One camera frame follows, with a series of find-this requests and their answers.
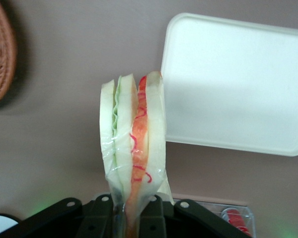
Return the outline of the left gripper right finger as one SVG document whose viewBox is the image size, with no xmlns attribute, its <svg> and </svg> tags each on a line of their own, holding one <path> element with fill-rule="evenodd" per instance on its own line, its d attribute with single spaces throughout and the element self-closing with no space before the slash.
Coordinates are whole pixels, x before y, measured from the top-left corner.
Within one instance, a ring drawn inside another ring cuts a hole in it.
<svg viewBox="0 0 298 238">
<path fill-rule="evenodd" d="M 171 202 L 155 195 L 140 216 L 140 238 L 248 238 L 204 206 L 190 199 Z"/>
</svg>

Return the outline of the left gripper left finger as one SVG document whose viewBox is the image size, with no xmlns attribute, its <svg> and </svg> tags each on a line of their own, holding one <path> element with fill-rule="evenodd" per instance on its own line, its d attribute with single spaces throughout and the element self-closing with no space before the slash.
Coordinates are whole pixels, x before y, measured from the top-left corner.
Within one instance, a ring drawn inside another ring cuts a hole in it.
<svg viewBox="0 0 298 238">
<path fill-rule="evenodd" d="M 110 238 L 113 201 L 102 194 L 86 204 L 63 199 L 24 220 L 29 238 Z"/>
</svg>

